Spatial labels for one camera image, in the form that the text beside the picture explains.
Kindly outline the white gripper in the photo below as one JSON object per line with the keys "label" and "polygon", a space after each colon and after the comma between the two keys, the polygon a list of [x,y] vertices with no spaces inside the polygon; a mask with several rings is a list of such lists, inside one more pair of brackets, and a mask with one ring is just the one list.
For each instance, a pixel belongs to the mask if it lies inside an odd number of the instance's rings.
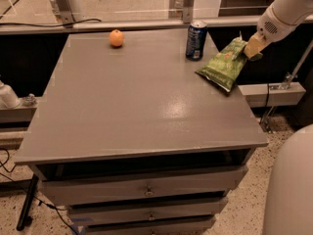
{"label": "white gripper", "polygon": [[249,39],[244,49],[245,55],[251,59],[269,44],[283,40],[293,31],[293,26],[279,20],[273,7],[266,9],[257,23],[257,32]]}

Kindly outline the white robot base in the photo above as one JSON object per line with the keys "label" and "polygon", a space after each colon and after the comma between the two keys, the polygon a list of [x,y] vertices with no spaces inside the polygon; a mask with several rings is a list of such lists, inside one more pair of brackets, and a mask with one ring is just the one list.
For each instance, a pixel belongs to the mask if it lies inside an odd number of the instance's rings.
{"label": "white robot base", "polygon": [[313,235],[313,125],[297,130],[278,152],[262,235]]}

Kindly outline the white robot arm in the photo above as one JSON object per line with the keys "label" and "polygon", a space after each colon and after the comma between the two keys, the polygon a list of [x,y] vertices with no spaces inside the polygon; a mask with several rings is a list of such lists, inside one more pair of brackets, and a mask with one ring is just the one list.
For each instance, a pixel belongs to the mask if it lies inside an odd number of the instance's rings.
{"label": "white robot arm", "polygon": [[313,0],[275,0],[259,18],[256,33],[244,49],[248,58],[286,38],[313,14]]}

